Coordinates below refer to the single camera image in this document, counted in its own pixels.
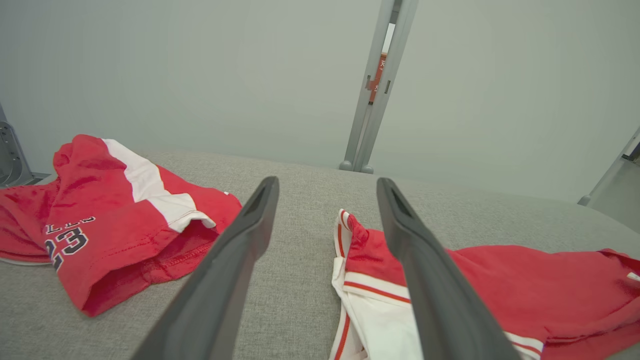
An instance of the clothing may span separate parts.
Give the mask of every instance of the clothing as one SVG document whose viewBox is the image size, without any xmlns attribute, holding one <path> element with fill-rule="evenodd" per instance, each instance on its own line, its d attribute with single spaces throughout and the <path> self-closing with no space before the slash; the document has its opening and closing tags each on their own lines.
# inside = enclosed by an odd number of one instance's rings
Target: clothing
<svg viewBox="0 0 640 360">
<path fill-rule="evenodd" d="M 52 263 L 89 316 L 193 271 L 242 208 L 115 140 L 78 135 L 53 165 L 50 184 L 0 191 L 0 258 Z"/>
<path fill-rule="evenodd" d="M 384 233 L 344 210 L 336 226 L 332 284 L 349 318 L 336 339 L 355 345 L 334 342 L 331 358 L 354 356 L 359 341 L 369 359 L 422 359 L 403 269 Z M 603 359 L 640 341 L 640 261 L 610 249 L 481 246 L 448 254 L 522 359 Z"/>
</svg>

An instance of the printed number 23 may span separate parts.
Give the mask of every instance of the printed number 23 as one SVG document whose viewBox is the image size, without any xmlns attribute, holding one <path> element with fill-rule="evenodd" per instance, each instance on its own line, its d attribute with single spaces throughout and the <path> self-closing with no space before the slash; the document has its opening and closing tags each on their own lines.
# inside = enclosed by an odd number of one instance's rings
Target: printed number 23
<svg viewBox="0 0 640 360">
<path fill-rule="evenodd" d="M 61 242 L 65 240 L 67 242 L 67 246 L 62 249 L 62 253 L 65 255 L 73 255 L 76 251 L 80 250 L 84 247 L 88 239 L 83 234 L 82 229 L 76 227 L 75 229 L 71 229 L 69 231 L 65 231 L 60 235 L 56 236 L 56 242 Z M 53 262 L 53 267 L 58 271 L 64 259 L 60 253 L 54 255 L 54 251 L 56 250 L 56 244 L 52 240 L 46 240 L 44 245 L 47 247 L 47 252 L 49 253 L 49 258 Z"/>
<path fill-rule="evenodd" d="M 82 230 L 79 227 L 65 231 L 64 233 L 56 236 L 57 242 L 61 242 L 62 240 L 66 240 L 69 244 L 67 247 L 62 249 L 62 252 L 66 255 L 74 254 L 86 244 L 86 236 L 82 233 Z"/>
</svg>

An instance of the gray wall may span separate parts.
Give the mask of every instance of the gray wall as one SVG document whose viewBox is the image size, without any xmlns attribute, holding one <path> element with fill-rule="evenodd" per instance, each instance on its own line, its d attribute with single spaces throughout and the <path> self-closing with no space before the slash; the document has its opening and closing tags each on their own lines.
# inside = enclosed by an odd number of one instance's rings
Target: gray wall
<svg viewBox="0 0 640 360">
<path fill-rule="evenodd" d="M 640 1 L 421 1 L 377 174 L 577 202 L 640 125 Z"/>
<path fill-rule="evenodd" d="M 0 102 L 32 171 L 78 133 L 336 167 L 379 1 L 0 2 Z"/>
</svg>

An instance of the red stripe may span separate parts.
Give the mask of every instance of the red stripe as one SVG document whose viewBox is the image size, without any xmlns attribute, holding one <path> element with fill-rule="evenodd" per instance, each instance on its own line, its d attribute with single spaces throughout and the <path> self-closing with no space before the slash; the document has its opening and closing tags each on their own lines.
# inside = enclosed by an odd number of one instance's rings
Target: red stripe
<svg viewBox="0 0 640 360">
<path fill-rule="evenodd" d="M 340 248 L 340 256 L 344 258 L 344 251 L 342 251 L 342 226 L 338 224 L 338 247 Z"/>
<path fill-rule="evenodd" d="M 344 327 L 342 328 L 342 337 L 340 338 L 340 345 L 338 345 L 338 351 L 336 351 L 335 353 L 335 360 L 340 359 L 340 356 L 342 356 L 342 351 L 344 350 L 344 344 L 347 342 L 347 332 L 349 332 L 350 322 L 351 322 L 351 319 L 349 317 L 349 314 L 347 314 L 346 318 L 344 319 Z"/>
<path fill-rule="evenodd" d="M 345 223 L 344 223 L 344 216 L 343 216 L 343 215 L 344 215 L 344 212 L 345 212 L 345 210 L 342 210 L 342 211 L 340 212 L 340 221 L 342 222 L 342 225 L 344 225 L 344 227 L 346 227 L 347 229 L 349 229 L 349 227 L 347 226 L 347 224 L 345 224 Z"/>
<path fill-rule="evenodd" d="M 407 298 L 404 298 L 402 296 L 397 296 L 397 295 L 394 295 L 394 294 L 391 294 L 391 293 L 387 293 L 386 291 L 378 290 L 378 289 L 372 288 L 370 286 L 366 286 L 366 285 L 363 285 L 363 284 L 358 284 L 357 282 L 345 281 L 344 282 L 344 286 L 351 286 L 353 288 L 359 288 L 359 289 L 371 291 L 372 293 L 376 293 L 378 295 L 386 296 L 386 297 L 392 298 L 394 300 L 398 300 L 398 301 L 402 301 L 402 302 L 406 302 L 408 304 L 411 304 L 411 300 L 409 300 Z"/>
<path fill-rule="evenodd" d="M 514 344 L 517 347 L 525 348 L 527 350 L 531 350 L 531 351 L 535 352 L 538 355 L 542 355 L 542 352 L 540 350 L 538 350 L 537 348 L 530 347 L 530 346 L 527 346 L 527 345 L 522 345 L 520 343 L 514 343 L 513 341 L 511 343 Z"/>
</svg>

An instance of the metal frame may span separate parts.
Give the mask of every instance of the metal frame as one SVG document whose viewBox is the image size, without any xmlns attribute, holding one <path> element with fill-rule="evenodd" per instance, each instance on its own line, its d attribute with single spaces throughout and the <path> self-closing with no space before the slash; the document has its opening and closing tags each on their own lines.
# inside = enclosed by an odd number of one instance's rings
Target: metal frame
<svg viewBox="0 0 640 360">
<path fill-rule="evenodd" d="M 0 104 L 0 187 L 27 185 L 33 181 L 12 126 Z"/>
<path fill-rule="evenodd" d="M 629 160 L 636 162 L 636 160 L 638 160 L 638 158 L 640 158 L 640 143 L 638 143 L 636 145 L 636 147 L 631 150 L 631 155 L 629 155 Z"/>
<path fill-rule="evenodd" d="M 389 20 L 391 19 L 391 13 L 393 12 L 393 9 L 394 0 L 381 0 L 380 14 L 378 15 L 378 21 L 376 23 L 376 29 L 373 33 L 373 39 L 371 40 L 369 60 L 367 61 L 367 66 L 362 78 L 360 97 L 358 98 L 356 113 L 353 117 L 353 125 L 351 125 L 351 134 L 349 135 L 347 150 L 344 154 L 344 161 L 338 166 L 340 170 L 353 170 L 353 164 L 356 158 L 356 150 L 358 149 L 358 141 L 360 140 L 360 134 L 362 133 L 362 127 L 364 126 L 365 114 L 367 112 L 367 106 L 369 105 L 369 98 L 371 97 L 372 89 L 369 87 L 369 84 L 376 78 L 378 62 L 380 61 L 380 54 L 382 53 L 382 45 L 385 42 L 385 35 L 387 34 L 387 27 L 389 25 Z"/>
<path fill-rule="evenodd" d="M 638 129 L 636 130 L 636 133 L 633 136 L 631 136 L 631 139 L 629 139 L 629 141 L 627 141 L 627 144 L 622 148 L 622 150 L 620 151 L 620 153 L 618 154 L 616 159 L 613 160 L 613 162 L 611 163 L 611 166 L 607 169 L 607 171 L 604 173 L 604 175 L 600 178 L 600 180 L 598 181 L 596 186 L 593 187 L 593 190 L 589 194 L 581 197 L 580 200 L 578 200 L 578 205 L 587 206 L 589 204 L 589 201 L 591 201 L 591 197 L 593 196 L 593 194 L 600 187 L 600 185 L 602 184 L 604 179 L 607 178 L 607 176 L 611 173 L 611 171 L 614 168 L 614 166 L 616 166 L 616 162 L 620 158 L 622 158 L 622 156 L 625 154 L 625 151 L 627 150 L 629 145 L 631 145 L 631 143 L 634 141 L 634 139 L 637 136 L 640 136 L 640 127 L 638 127 Z"/>
<path fill-rule="evenodd" d="M 391 38 L 391 45 L 387 53 L 385 70 L 382 72 L 382 78 L 380 79 L 379 89 L 385 89 L 385 91 L 378 91 L 376 93 L 371 116 L 369 117 L 367 127 L 362 137 L 362 144 L 360 145 L 358 156 L 353 162 L 353 171 L 373 174 L 373 167 L 369 165 L 369 159 L 371 158 L 371 152 L 373 151 L 373 145 L 378 136 L 378 130 L 380 129 L 385 109 L 387 108 L 389 95 L 391 95 L 391 91 L 393 90 L 400 60 L 404 53 L 404 47 L 409 37 L 409 30 L 411 30 L 417 7 L 418 0 L 403 0 L 400 6 L 396 29 L 394 30 L 394 36 Z"/>
</svg>

